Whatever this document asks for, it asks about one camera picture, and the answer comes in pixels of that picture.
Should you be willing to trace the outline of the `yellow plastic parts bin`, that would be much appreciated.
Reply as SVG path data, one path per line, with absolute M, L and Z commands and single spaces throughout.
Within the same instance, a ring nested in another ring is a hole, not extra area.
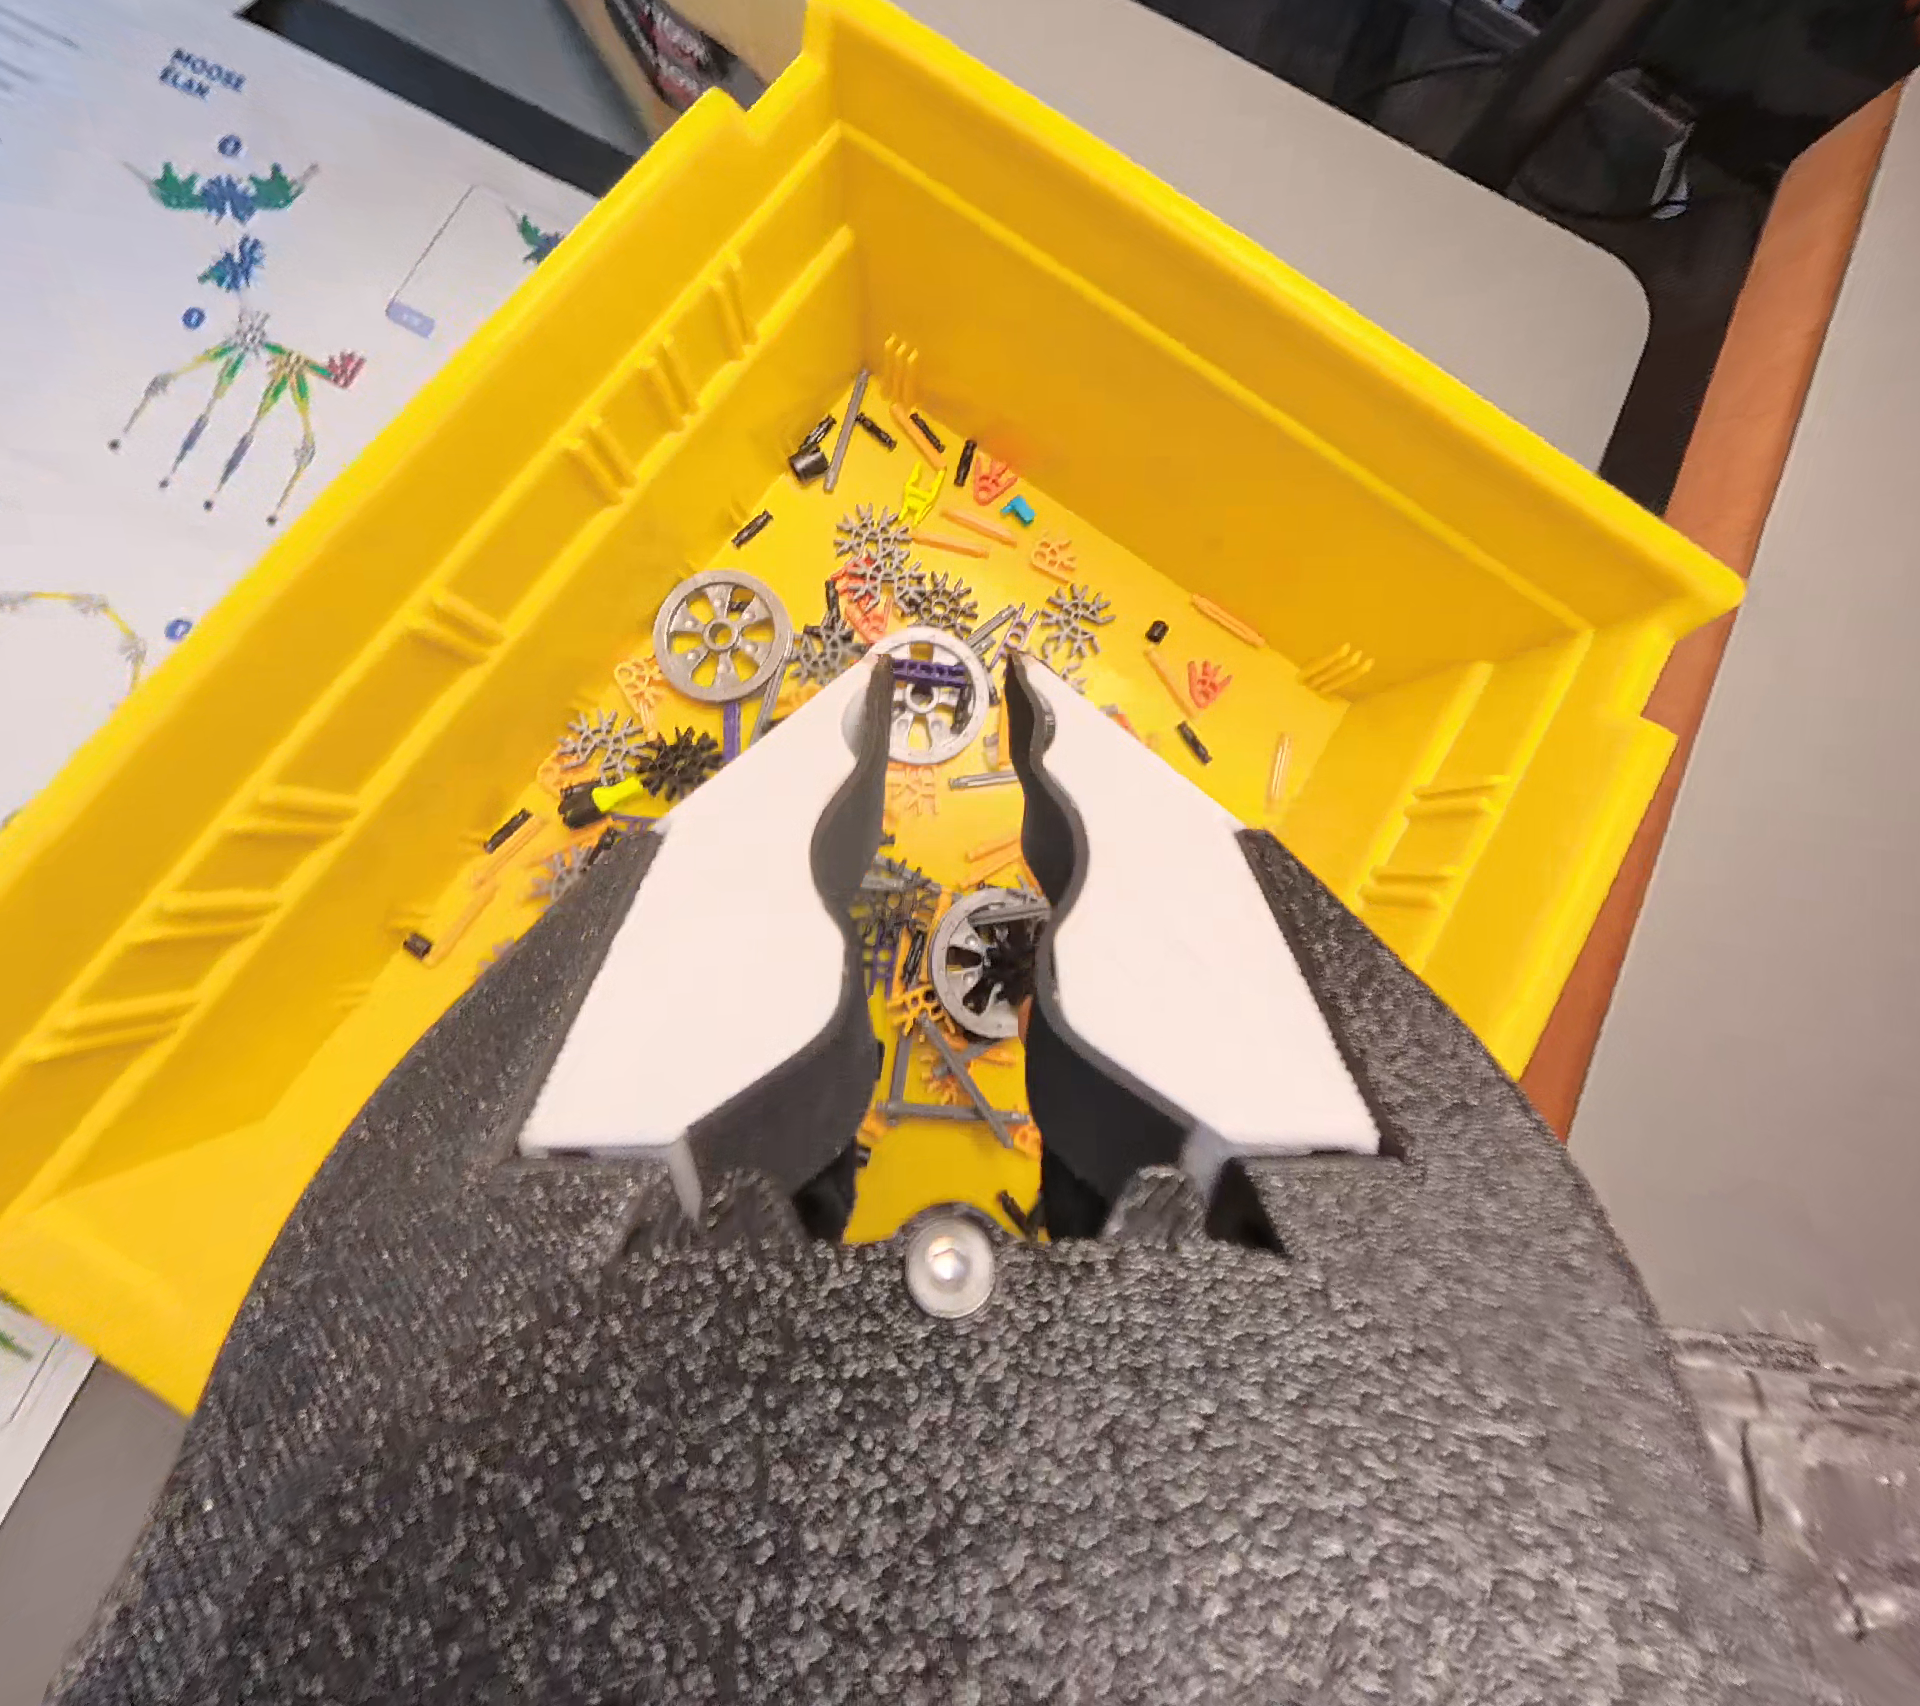
M 511 1170 L 851 1243 L 1379 1160 L 1248 852 L 1526 1070 L 1729 567 L 884 0 L 578 220 L 240 81 L 2 113 L 15 1308 L 192 1409 L 511 983 Z

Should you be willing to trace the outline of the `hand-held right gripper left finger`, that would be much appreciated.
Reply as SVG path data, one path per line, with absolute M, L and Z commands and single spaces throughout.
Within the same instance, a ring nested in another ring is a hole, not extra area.
M 632 1160 L 698 1211 L 851 1162 L 879 1081 L 854 898 L 879 855 L 895 668 L 855 664 L 654 830 L 528 1119 L 528 1160 Z

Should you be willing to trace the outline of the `grey spoked wheel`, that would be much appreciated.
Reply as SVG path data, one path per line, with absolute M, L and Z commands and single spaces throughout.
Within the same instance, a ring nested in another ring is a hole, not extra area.
M 778 593 L 741 567 L 692 572 L 654 620 L 665 683 L 698 704 L 735 704 L 772 686 L 791 638 Z
M 947 628 L 910 626 L 869 646 L 891 660 L 895 706 L 885 754 L 901 767 L 939 767 L 981 734 L 994 686 L 973 643 Z
M 1032 885 L 981 885 L 947 905 L 925 952 L 925 979 L 947 1026 L 991 1045 L 1020 1037 L 1047 916 L 1051 905 Z

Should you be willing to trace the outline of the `white building instruction sheet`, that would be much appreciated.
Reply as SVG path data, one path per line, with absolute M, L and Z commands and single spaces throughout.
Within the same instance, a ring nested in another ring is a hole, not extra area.
M 540 173 L 197 0 L 2 0 L 2 822 L 23 813 L 194 634 L 429 376 L 606 189 L 622 159 Z M 248 956 L 315 839 L 171 870 L 219 812 L 230 748 L 289 722 L 267 680 L 146 793 L 93 778 L 79 850 L 2 855 L 2 1058 L 52 1003 L 52 1063 L 2 1095 L 2 1211 L 127 1070 Z M 117 956 L 148 893 L 197 918 Z M 183 1409 L 248 1280 L 240 1228 L 2 1289 Z

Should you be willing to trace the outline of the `clear plastic bag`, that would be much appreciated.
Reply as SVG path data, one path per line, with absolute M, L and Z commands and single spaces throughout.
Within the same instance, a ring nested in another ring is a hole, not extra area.
M 1667 1335 L 1825 1703 L 1918 1699 L 1918 1370 L 1763 1333 Z

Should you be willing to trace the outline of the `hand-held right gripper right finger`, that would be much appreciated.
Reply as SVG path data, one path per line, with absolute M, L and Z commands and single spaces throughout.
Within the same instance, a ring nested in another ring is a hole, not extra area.
M 1143 1170 L 1217 1211 L 1264 1160 L 1376 1160 L 1386 1133 L 1283 907 L 1263 833 L 1056 668 L 1005 671 L 1020 855 L 1046 922 L 1024 1070 L 1047 1234 L 1099 1234 Z

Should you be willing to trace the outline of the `pile of dark wheel parts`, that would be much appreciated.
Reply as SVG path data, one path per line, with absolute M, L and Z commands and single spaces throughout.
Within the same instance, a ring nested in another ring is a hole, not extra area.
M 1337 711 L 1293 686 L 1254 626 L 1190 595 L 1113 536 L 1020 483 L 973 445 L 955 468 L 925 464 L 931 421 L 864 391 L 839 491 L 826 498 L 826 417 L 794 476 L 768 487 L 718 567 L 772 584 L 794 641 L 772 686 L 698 704 L 662 676 L 654 638 L 603 643 L 589 689 L 545 759 L 514 763 L 517 807 L 397 945 L 415 972 L 455 992 L 495 964 L 619 830 L 656 824 L 768 738 L 842 668 L 903 628 L 969 638 L 991 671 L 991 717 L 957 759 L 885 770 L 879 857 L 854 901 L 879 1084 L 855 1136 L 854 1240 L 879 1240 L 933 1203 L 970 1203 L 1042 1237 L 1042 1137 L 1027 1101 L 1024 1042 L 947 1026 L 925 979 L 935 922 L 981 885 L 1032 885 L 1020 787 L 1002 731 L 1002 664 L 1036 653 L 1173 770 L 1275 827 L 1297 763 Z

